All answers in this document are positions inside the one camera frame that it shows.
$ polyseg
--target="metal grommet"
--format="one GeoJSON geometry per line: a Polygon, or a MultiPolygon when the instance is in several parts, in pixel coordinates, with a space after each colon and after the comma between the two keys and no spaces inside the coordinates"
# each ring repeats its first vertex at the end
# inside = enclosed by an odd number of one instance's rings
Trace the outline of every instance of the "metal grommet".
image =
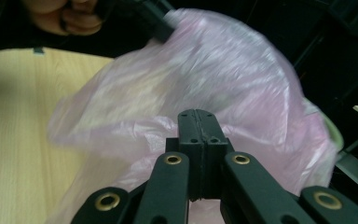
{"type": "Polygon", "coordinates": [[[313,193],[313,198],[315,199],[316,203],[319,205],[332,209],[332,210],[338,210],[342,208],[341,201],[334,195],[323,192],[323,191],[316,191],[313,193]],[[321,199],[322,197],[326,197],[329,199],[330,202],[324,201],[321,199]]]}
{"type": "Polygon", "coordinates": [[[95,200],[95,207],[100,211],[109,211],[112,208],[115,208],[120,203],[120,197],[111,192],[100,195],[97,200],[95,200]]]}
{"type": "Polygon", "coordinates": [[[232,157],[232,160],[237,163],[237,164],[248,164],[249,162],[251,162],[251,159],[249,159],[249,157],[246,156],[242,156],[242,155],[235,155],[232,157]]]}
{"type": "Polygon", "coordinates": [[[176,165],[182,161],[182,158],[173,155],[173,156],[167,156],[164,161],[169,165],[176,165]]]}

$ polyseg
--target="translucent plastic bag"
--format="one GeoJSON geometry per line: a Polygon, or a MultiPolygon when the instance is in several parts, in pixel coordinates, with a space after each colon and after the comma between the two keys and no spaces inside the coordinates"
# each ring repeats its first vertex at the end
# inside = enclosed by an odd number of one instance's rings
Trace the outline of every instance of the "translucent plastic bag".
{"type": "MultiPolygon", "coordinates": [[[[165,139],[177,136],[176,116],[190,108],[214,113],[234,148],[254,155],[286,190],[327,186],[335,147],[280,52],[245,24],[217,13],[181,9],[167,20],[177,27],[167,43],[151,41],[117,58],[59,102],[50,139],[92,155],[48,223],[70,223],[99,188],[142,184],[165,139]],[[119,178],[106,172],[117,160],[128,164],[119,178]]],[[[189,223],[222,223],[217,204],[191,204],[189,223]]]]}

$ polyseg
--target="human hand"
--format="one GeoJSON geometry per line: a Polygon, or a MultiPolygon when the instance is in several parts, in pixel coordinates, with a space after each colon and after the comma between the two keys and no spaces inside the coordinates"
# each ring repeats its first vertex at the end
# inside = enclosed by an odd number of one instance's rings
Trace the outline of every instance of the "human hand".
{"type": "Polygon", "coordinates": [[[55,35],[93,35],[102,26],[94,13],[98,0],[22,0],[39,29],[55,35]],[[61,27],[65,21],[65,30],[61,27]]]}

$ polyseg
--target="plastic bag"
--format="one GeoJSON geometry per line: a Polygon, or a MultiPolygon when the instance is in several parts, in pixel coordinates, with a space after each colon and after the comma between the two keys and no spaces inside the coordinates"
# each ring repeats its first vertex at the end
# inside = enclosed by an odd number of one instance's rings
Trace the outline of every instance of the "plastic bag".
{"type": "MultiPolygon", "coordinates": [[[[142,184],[165,139],[177,136],[176,116],[191,108],[214,113],[234,148],[254,155],[286,190],[327,186],[335,147],[280,52],[217,13],[181,9],[167,20],[177,27],[167,43],[117,58],[59,102],[50,139],[92,155],[48,223],[70,223],[97,189],[142,184]],[[108,158],[112,164],[101,162],[108,158]],[[106,171],[117,160],[128,164],[119,178],[106,171]]],[[[189,223],[222,223],[217,217],[218,202],[190,206],[189,223]]]]}

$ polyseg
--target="hole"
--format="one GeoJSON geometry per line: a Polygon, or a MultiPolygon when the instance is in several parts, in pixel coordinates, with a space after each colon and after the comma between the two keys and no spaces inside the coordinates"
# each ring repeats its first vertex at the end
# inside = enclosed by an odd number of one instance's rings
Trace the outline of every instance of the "hole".
{"type": "Polygon", "coordinates": [[[294,217],[285,215],[281,218],[281,223],[283,223],[283,224],[298,224],[299,222],[294,217]]]}
{"type": "Polygon", "coordinates": [[[112,208],[115,208],[120,203],[120,197],[111,192],[107,192],[103,195],[100,195],[97,200],[95,200],[95,207],[100,211],[109,211],[112,208]]]}
{"type": "Polygon", "coordinates": [[[176,165],[179,164],[182,161],[182,158],[178,157],[178,156],[167,156],[165,158],[165,163],[169,164],[169,165],[176,165]]]}
{"type": "Polygon", "coordinates": [[[241,165],[248,164],[251,161],[248,157],[242,155],[235,155],[232,160],[241,165]]]}
{"type": "Polygon", "coordinates": [[[342,203],[336,196],[323,191],[314,192],[313,199],[319,205],[331,210],[338,210],[342,208],[342,203]]]}
{"type": "Polygon", "coordinates": [[[153,217],[152,222],[150,224],[167,224],[167,218],[165,217],[153,217]]]}

